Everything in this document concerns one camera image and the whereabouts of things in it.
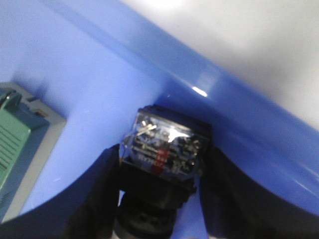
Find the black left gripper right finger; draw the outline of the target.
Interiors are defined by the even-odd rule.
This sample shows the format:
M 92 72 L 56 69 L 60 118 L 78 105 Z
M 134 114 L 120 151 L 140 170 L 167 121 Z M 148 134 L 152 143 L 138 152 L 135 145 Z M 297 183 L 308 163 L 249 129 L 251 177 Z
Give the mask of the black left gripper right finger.
M 208 149 L 200 203 L 211 239 L 317 239 L 319 218 L 266 190 L 217 147 Z

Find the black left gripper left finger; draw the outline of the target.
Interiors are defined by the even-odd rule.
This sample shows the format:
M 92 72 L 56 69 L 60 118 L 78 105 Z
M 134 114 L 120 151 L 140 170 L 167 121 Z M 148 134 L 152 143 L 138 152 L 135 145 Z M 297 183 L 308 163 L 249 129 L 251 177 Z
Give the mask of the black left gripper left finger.
M 113 234 L 120 187 L 120 145 L 99 156 L 103 165 L 85 201 L 72 214 L 63 239 L 110 239 Z

